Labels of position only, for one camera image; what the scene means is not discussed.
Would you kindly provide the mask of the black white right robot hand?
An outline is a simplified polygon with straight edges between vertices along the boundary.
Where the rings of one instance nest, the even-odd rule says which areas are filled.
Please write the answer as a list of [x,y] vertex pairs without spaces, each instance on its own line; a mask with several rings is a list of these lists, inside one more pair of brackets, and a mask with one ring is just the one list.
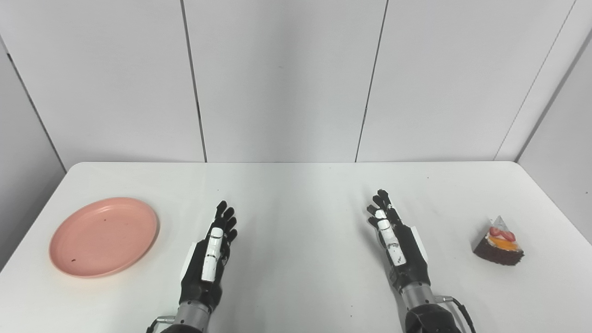
[[424,259],[412,228],[405,225],[393,206],[387,191],[379,189],[367,207],[368,222],[377,231],[379,244],[391,267],[391,285],[398,291],[409,285],[431,286],[427,261]]

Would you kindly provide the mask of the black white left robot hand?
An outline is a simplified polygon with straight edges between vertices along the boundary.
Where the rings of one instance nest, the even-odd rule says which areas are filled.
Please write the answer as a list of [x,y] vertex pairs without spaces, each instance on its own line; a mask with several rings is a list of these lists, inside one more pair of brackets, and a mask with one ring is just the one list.
[[230,245],[238,235],[235,210],[222,201],[205,238],[194,248],[180,283],[179,303],[198,302],[213,312],[222,297],[221,279],[230,258]]

